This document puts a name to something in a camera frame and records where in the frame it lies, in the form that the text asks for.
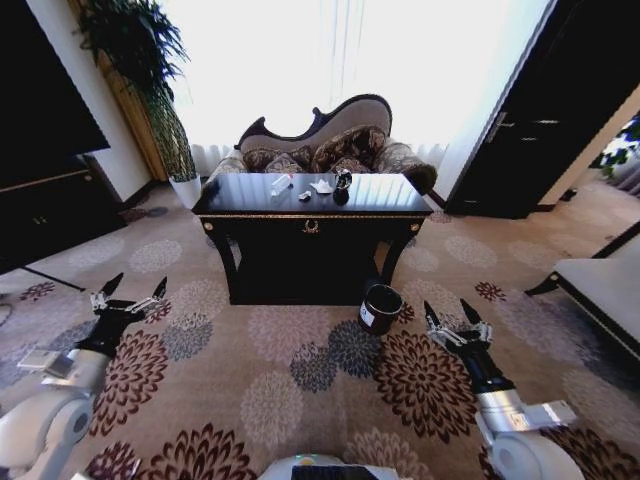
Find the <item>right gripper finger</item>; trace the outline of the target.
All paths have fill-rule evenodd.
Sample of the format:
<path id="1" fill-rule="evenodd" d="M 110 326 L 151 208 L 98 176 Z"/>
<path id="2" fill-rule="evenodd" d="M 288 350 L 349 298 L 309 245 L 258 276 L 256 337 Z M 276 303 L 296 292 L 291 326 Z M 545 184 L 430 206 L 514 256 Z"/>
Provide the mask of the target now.
<path id="1" fill-rule="evenodd" d="M 479 313 L 464 299 L 460 299 L 462 309 L 471 323 L 471 328 L 461 332 L 461 336 L 468 341 L 480 341 L 486 344 L 492 342 L 492 326 L 484 322 Z"/>
<path id="2" fill-rule="evenodd" d="M 453 332 L 441 323 L 427 300 L 424 300 L 423 304 L 427 323 L 427 335 L 443 348 L 453 349 L 456 346 L 455 339 L 452 336 Z"/>

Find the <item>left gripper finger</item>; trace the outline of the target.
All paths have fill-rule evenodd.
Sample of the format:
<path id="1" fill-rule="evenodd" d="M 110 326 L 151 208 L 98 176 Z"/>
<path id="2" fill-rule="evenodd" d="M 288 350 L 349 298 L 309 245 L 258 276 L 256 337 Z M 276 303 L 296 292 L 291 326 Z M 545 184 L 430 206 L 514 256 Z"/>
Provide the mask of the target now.
<path id="1" fill-rule="evenodd" d="M 90 304 L 92 311 L 95 314 L 101 314 L 108 308 L 108 302 L 110 301 L 113 293 L 118 288 L 123 277 L 124 273 L 119 273 L 118 275 L 107 281 L 99 291 L 92 292 L 90 294 Z"/>
<path id="2" fill-rule="evenodd" d="M 139 312 L 147 313 L 152 307 L 160 303 L 164 298 L 167 290 L 167 277 L 164 277 L 156 286 L 153 293 L 142 300 L 135 302 L 128 307 L 128 311 L 131 314 L 138 314 Z"/>

